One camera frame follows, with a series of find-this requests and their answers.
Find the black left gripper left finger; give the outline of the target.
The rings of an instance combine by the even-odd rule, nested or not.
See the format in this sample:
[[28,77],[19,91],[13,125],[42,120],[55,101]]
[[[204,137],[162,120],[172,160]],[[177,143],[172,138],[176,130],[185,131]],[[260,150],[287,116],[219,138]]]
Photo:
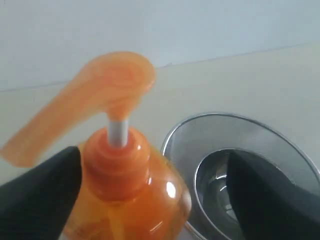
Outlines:
[[82,184],[81,153],[69,146],[0,186],[2,240],[59,239]]

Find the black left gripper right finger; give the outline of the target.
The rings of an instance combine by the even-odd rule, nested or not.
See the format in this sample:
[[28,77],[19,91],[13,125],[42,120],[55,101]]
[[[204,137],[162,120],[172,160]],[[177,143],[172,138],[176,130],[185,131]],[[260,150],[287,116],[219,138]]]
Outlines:
[[247,240],[318,240],[319,196],[293,184],[256,154],[233,150],[226,186]]

